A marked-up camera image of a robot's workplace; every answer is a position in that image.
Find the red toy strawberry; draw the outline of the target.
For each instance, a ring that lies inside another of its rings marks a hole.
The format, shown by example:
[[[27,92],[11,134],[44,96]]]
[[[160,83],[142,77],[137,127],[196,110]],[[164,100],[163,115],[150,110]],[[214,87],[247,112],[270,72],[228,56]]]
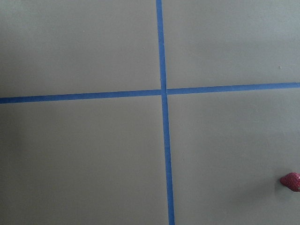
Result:
[[[300,191],[300,174],[291,172],[280,178],[280,183],[294,192]]]

